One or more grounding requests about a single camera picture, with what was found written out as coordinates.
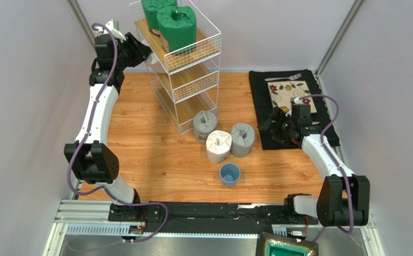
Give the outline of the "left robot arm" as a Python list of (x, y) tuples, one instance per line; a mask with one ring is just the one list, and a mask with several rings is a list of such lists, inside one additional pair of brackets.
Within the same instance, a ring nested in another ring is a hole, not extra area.
[(72, 184), (72, 177), (95, 185), (92, 192), (104, 190), (116, 204), (138, 204), (137, 191), (119, 174), (119, 160), (107, 146), (107, 135), (112, 110), (124, 81), (124, 70), (143, 63), (152, 50), (131, 33), (114, 35), (116, 45), (108, 34), (95, 38), (97, 57), (89, 77), (90, 98), (85, 119), (75, 142), (64, 147), (69, 163), (67, 183), (77, 195), (81, 192)]

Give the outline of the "grey toilet paper roll back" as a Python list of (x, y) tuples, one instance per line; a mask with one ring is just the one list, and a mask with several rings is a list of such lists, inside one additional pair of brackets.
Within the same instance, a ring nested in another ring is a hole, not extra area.
[(217, 117), (211, 111), (201, 110), (192, 120), (194, 138), (202, 144), (217, 128)]

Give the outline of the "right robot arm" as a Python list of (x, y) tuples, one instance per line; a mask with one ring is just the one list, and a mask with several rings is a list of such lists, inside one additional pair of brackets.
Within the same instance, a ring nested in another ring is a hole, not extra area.
[(263, 122), (261, 131), (288, 145), (294, 143), (304, 151), (323, 178), (319, 196), (291, 194), (285, 199), (296, 215), (308, 215), (325, 227), (365, 226), (369, 220), (370, 181), (356, 175), (337, 156), (322, 128), (313, 125), (310, 107), (293, 104), (290, 112), (274, 107)]

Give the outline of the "grey toilet paper roll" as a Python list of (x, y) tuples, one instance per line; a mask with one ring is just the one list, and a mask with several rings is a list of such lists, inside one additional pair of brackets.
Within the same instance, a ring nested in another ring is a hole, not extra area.
[(202, 144), (217, 128), (217, 117), (211, 111), (201, 110), (192, 120), (194, 138)]
[(238, 123), (231, 130), (231, 152), (235, 157), (246, 157), (250, 154), (254, 142), (255, 131), (250, 124)]

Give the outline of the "white toilet paper roll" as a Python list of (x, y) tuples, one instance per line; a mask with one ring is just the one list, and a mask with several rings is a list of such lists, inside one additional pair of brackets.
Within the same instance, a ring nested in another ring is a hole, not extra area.
[(160, 74), (166, 73), (165, 69), (163, 68), (161, 62), (158, 60), (155, 53), (151, 53), (148, 56), (148, 58), (144, 61), (144, 63), (156, 73), (160, 73)]
[(207, 158), (214, 164), (225, 161), (231, 152), (232, 136), (228, 132), (216, 130), (206, 140)]

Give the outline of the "green toilet paper roll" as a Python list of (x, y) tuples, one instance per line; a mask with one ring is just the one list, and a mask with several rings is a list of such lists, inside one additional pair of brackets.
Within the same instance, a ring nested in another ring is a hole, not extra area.
[(190, 6), (166, 6), (157, 12), (164, 50), (180, 50), (197, 41), (197, 18)]
[(177, 6), (177, 0), (142, 0), (141, 4), (149, 31), (159, 36), (160, 30), (157, 21), (157, 12), (167, 6)]

